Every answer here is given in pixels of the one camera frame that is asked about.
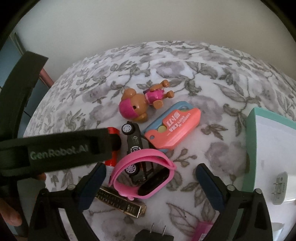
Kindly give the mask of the person's left hand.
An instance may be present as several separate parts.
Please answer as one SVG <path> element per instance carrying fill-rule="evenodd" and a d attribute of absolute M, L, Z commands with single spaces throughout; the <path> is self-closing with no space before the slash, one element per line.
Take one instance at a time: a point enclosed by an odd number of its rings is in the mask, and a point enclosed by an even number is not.
<path fill-rule="evenodd" d="M 23 211 L 31 212 L 34 208 L 35 198 L 38 192 L 44 188 L 44 181 L 46 180 L 46 174 L 42 173 L 36 178 L 27 179 L 18 183 L 19 187 L 19 199 L 23 204 Z M 4 187 L 1 187 L 1 215 L 4 221 L 11 226 L 22 225 L 23 218 L 21 213 L 12 207 L 12 201 L 9 200 L 8 194 L 5 193 Z"/>

